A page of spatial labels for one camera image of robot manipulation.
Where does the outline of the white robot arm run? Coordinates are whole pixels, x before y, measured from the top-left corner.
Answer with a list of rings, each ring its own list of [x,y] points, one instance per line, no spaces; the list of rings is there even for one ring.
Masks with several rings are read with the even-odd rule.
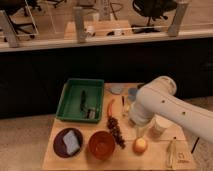
[[[213,111],[176,98],[176,91],[172,78],[157,77],[137,91],[136,99],[130,106],[129,118],[136,125],[144,126],[157,114],[213,144]]]

